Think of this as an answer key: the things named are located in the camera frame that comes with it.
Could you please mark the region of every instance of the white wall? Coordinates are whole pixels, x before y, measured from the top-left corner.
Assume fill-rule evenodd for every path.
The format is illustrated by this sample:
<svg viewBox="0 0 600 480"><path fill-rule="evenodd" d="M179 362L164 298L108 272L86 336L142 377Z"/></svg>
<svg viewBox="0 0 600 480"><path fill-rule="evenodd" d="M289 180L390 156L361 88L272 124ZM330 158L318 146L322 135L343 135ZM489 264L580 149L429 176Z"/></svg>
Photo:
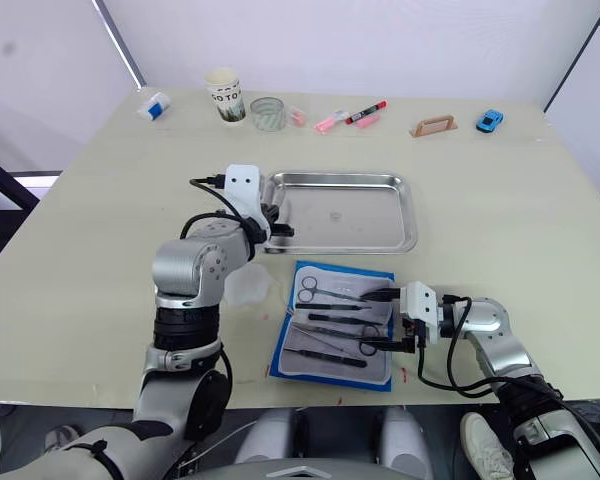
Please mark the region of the white wall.
<svg viewBox="0 0 600 480"><path fill-rule="evenodd" d="M600 28L547 115L600 192Z"/></svg>
<svg viewBox="0 0 600 480"><path fill-rule="evenodd" d="M600 0L107 0L151 85L494 97L544 106Z"/></svg>
<svg viewBox="0 0 600 480"><path fill-rule="evenodd" d="M62 170L133 88L89 0L0 0L0 165Z"/></svg>

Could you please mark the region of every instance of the paper cup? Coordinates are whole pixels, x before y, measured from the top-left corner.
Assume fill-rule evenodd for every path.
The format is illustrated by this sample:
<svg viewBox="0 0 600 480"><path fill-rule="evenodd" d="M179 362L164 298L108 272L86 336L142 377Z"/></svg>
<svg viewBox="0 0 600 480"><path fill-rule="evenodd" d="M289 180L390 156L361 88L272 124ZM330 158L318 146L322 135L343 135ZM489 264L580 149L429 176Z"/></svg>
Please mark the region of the paper cup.
<svg viewBox="0 0 600 480"><path fill-rule="evenodd" d="M218 113L225 122L239 122L245 117L244 102L238 74L232 68L216 68L204 75Z"/></svg>

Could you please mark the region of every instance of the wooden handle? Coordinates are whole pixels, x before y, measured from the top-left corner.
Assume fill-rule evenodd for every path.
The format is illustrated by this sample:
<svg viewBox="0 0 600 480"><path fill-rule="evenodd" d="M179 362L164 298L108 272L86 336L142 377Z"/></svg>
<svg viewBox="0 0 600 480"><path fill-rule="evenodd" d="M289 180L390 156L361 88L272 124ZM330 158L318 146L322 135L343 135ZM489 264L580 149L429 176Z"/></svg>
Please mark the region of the wooden handle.
<svg viewBox="0 0 600 480"><path fill-rule="evenodd" d="M453 115L443 115L442 117L428 118L427 120L423 120L418 124L415 132L413 132L414 137L419 137L422 135L422 129L427 125L433 125L435 123L447 122L447 125L444 127L444 130L451 130L453 128Z"/></svg>

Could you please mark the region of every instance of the small wooden block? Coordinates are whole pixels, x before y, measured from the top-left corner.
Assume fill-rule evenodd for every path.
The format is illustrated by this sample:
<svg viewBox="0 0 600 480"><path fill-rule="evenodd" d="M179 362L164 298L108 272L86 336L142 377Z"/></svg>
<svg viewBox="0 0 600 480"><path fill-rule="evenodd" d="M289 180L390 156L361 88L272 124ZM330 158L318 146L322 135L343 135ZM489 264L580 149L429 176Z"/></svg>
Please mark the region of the small wooden block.
<svg viewBox="0 0 600 480"><path fill-rule="evenodd" d="M422 137L424 135L445 132L456 128L458 128L458 125L453 121L453 115L444 115L442 117L422 120L418 123L418 126L411 131L411 135L414 137Z"/></svg>

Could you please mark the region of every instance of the white shoe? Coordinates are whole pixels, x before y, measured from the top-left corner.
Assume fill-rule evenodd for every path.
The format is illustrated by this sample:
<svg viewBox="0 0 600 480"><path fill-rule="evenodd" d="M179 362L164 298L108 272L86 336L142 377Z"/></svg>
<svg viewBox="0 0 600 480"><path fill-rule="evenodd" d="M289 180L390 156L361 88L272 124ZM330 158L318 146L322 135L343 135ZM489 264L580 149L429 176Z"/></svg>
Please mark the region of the white shoe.
<svg viewBox="0 0 600 480"><path fill-rule="evenodd" d="M504 449L482 415L467 413L462 417L460 441L481 480L515 480L511 454Z"/></svg>

